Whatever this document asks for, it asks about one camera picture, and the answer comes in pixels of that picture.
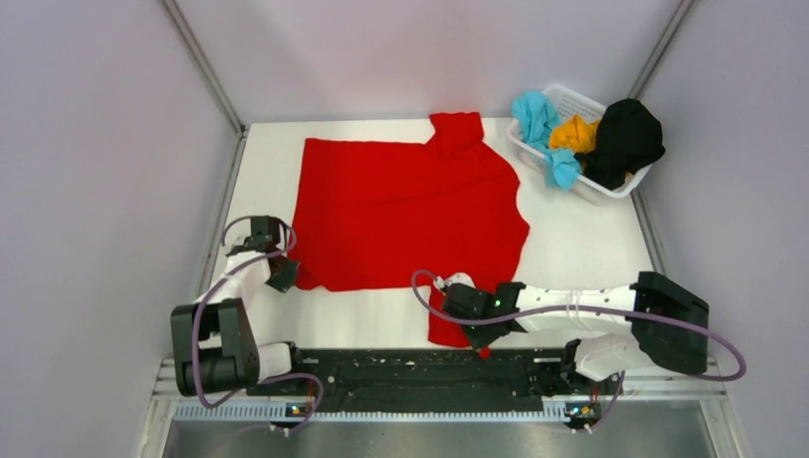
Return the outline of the red t shirt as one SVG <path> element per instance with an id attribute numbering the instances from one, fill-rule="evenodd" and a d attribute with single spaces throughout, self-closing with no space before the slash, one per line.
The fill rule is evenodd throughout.
<path id="1" fill-rule="evenodd" d="M 484 141 L 481 116 L 438 113 L 424 143 L 309 138 L 293 217 L 296 285 L 332 292 L 470 275 L 510 281 L 529 235 L 520 180 Z"/>

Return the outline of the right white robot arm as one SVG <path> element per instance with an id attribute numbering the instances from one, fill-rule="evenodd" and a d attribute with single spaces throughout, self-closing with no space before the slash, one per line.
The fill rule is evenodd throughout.
<path id="1" fill-rule="evenodd" d="M 465 273 L 435 284 L 444 295 L 442 311 L 474 349 L 511 333 L 568 332 L 559 379 L 572 393 L 632 368 L 659 366 L 693 376 L 707 369 L 709 305 L 657 272 L 594 290 L 514 281 L 486 292 Z"/>

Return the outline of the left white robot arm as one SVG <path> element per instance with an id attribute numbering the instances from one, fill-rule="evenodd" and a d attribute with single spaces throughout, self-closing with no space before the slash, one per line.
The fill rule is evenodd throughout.
<path id="1" fill-rule="evenodd" d="M 250 234 L 226 252 L 223 272 L 194 302 L 176 307 L 170 318 L 177 389 L 213 408 L 237 391 L 266 379 L 283 394 L 304 386 L 302 364 L 292 343 L 257 345 L 248 308 L 269 287 L 287 292 L 300 264 L 285 257 L 296 235 L 283 220 L 249 216 Z"/>

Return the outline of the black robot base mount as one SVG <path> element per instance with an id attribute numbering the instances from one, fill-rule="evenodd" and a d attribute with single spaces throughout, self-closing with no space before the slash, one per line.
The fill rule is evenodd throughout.
<path id="1" fill-rule="evenodd" d="M 293 369 L 324 386 L 326 412 L 538 411 L 545 398 L 606 399 L 617 379 L 594 382 L 560 369 L 560 349 L 299 349 Z"/>

